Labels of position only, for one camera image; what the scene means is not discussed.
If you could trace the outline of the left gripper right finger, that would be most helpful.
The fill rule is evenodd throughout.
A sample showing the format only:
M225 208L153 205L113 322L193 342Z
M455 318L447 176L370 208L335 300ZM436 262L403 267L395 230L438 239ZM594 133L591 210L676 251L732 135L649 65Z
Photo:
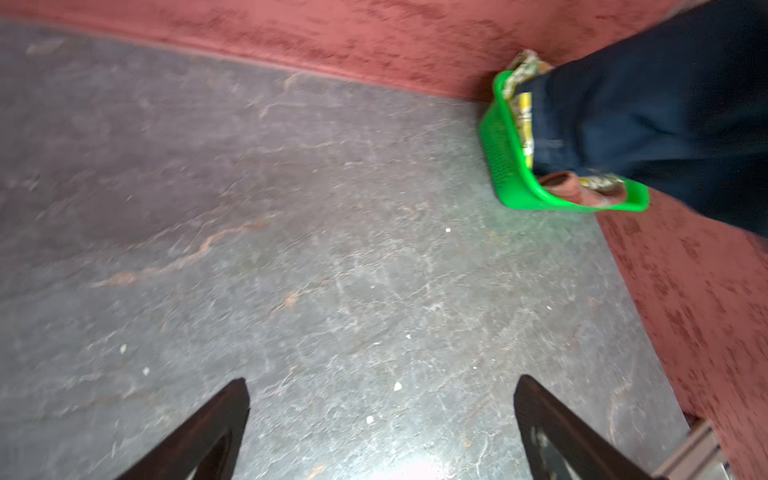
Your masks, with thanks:
M648 479L534 377L519 378L515 415L534 479Z

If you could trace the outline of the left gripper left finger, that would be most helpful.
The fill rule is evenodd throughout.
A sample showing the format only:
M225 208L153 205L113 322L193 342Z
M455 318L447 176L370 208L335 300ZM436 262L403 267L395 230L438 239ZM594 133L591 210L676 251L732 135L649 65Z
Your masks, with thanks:
M229 382L122 479L230 479L250 411L246 381Z

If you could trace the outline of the green plastic basket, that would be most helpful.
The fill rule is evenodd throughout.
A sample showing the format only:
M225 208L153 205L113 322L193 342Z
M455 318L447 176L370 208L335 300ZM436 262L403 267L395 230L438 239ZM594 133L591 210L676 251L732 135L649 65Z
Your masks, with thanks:
M551 195L527 166L503 87L512 75L498 73L492 84L493 100L482 117L478 132L499 201L513 210L592 213L599 207L574 204Z

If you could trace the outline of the reddish brown skirt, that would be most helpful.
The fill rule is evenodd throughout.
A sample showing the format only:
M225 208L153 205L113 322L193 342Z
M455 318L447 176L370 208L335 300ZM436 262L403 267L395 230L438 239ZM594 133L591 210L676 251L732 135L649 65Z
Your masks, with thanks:
M612 174L580 177L563 171L539 177L538 182L545 191L561 200L591 208L619 205L628 196L624 181Z

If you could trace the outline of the yellow floral skirt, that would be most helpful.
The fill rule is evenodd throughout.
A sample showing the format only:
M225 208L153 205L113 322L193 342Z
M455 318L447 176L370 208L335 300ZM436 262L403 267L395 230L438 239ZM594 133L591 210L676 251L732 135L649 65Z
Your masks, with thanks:
M533 135L533 95L530 92L521 91L520 85L548 73L551 69L552 66L541 60L535 51L522 50L507 66L511 74L502 87L502 97L511 110L523 157L529 170L533 170L536 147Z

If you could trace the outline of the right aluminium corner post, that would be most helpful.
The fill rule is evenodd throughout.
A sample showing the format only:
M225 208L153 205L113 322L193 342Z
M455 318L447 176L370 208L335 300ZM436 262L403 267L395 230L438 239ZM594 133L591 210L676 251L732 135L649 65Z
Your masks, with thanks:
M654 479L731 480L729 463L711 424L702 420L652 473Z

